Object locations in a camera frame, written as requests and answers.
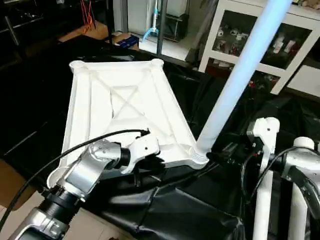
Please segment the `white pole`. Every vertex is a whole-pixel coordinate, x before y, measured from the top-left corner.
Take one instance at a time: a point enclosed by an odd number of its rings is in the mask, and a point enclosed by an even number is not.
[[[265,170],[269,163],[270,153],[270,150],[267,148],[266,145],[264,145],[263,158],[260,166],[260,174]],[[262,180],[259,188],[256,191],[252,240],[267,240],[268,238],[273,178],[274,173],[272,171],[268,171],[264,179]]]
[[[306,147],[315,149],[315,142],[308,137],[297,137],[293,146]],[[297,149],[298,152],[308,152],[305,149]],[[290,220],[288,240],[304,240],[306,236],[306,223],[307,223],[308,206],[304,199],[303,194],[296,184],[292,187],[292,198],[290,208]]]
[[[210,152],[230,114],[234,110],[291,3],[292,0],[268,0],[202,129],[195,148],[191,149],[190,153],[193,158],[199,161],[206,160],[206,153]]]
[[[304,240],[308,206],[299,187],[293,184],[288,240]]]

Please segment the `cardboard box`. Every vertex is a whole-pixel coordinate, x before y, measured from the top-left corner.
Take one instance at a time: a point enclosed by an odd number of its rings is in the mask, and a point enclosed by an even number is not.
[[[0,159],[0,205],[7,208],[26,180],[16,170]],[[36,191],[29,186],[21,195],[13,210],[20,208]]]
[[[103,40],[108,37],[108,27],[106,25],[99,21],[95,21],[95,26],[92,25],[91,28],[86,31],[87,26],[84,25],[60,37],[58,40],[63,43],[80,35],[85,35],[97,40]]]

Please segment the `table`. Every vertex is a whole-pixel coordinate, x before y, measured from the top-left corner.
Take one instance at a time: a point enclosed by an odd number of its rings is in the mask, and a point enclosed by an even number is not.
[[[77,59],[88,62],[146,61],[152,58],[129,49],[115,47],[110,50],[106,43],[79,36],[30,61],[1,71],[0,102],[5,117],[0,125],[0,147],[2,153],[11,149],[6,155],[7,162],[28,178],[60,153],[72,83],[69,62]],[[165,62],[164,71],[197,137],[225,79],[169,62]],[[243,133],[250,119],[267,116],[277,117],[281,122],[277,151],[290,147],[296,136],[320,140],[320,131],[315,131],[320,129],[317,104],[291,95],[272,96],[248,88],[213,150],[220,152],[230,142],[230,133]],[[243,160],[238,154],[232,158],[236,163]],[[56,166],[43,172],[34,184],[43,186]],[[254,183],[256,176],[252,172],[249,177]],[[277,179],[275,186],[270,215],[274,223],[269,230],[271,237],[285,235],[288,231],[283,226],[289,221],[285,217],[289,217],[286,212],[288,202],[284,201],[279,207],[281,180]],[[245,234],[250,239],[252,234],[253,218],[250,212],[243,211],[237,164],[212,165],[211,169],[201,172],[182,166],[165,172],[104,180],[83,207],[137,239],[245,239]],[[282,226],[279,230],[278,218]]]

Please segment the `black cloth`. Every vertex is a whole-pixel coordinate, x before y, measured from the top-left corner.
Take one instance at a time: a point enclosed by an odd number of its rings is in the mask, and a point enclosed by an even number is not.
[[[73,78],[69,62],[146,61],[152,58],[149,54],[128,49],[110,50],[103,42],[80,36],[1,71],[1,157],[29,178],[60,154]],[[168,62],[164,64],[164,71],[197,137],[226,80]],[[296,96],[274,96],[248,88],[213,151],[221,152],[230,142],[230,134],[245,133],[249,122],[258,117],[280,120],[277,152],[290,147],[297,136],[318,141],[319,111],[316,103]],[[239,162],[243,160],[241,154],[232,157]],[[43,172],[34,184],[43,186],[47,175],[57,165]],[[252,172],[254,183],[255,168]],[[135,185],[137,179],[141,182],[139,187]],[[239,180],[238,164],[210,162],[200,171],[182,166],[144,172],[139,176],[101,181],[84,207],[140,240],[251,239],[254,206],[243,206]],[[276,178],[269,239],[283,237],[288,232],[284,226],[288,223],[289,213],[283,206],[289,204],[282,193],[290,192],[291,186],[285,184]]]

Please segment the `items on shelf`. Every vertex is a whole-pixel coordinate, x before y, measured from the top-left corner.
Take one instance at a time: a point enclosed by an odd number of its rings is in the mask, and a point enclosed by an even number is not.
[[[234,68],[234,65],[232,63],[221,61],[218,59],[214,59],[212,64],[213,66],[218,66],[219,68],[228,69],[230,71],[232,71],[232,69]]]
[[[320,9],[320,0],[304,0],[301,1],[303,7],[310,7],[316,10]]]
[[[248,86],[250,88],[270,92],[274,85],[278,82],[279,77],[267,73],[256,71],[252,76]]]
[[[300,33],[295,34],[294,30],[287,25],[280,27],[261,63],[285,69],[308,36],[305,32],[300,31]],[[217,32],[213,50],[239,57],[248,36],[249,33],[225,24]]]

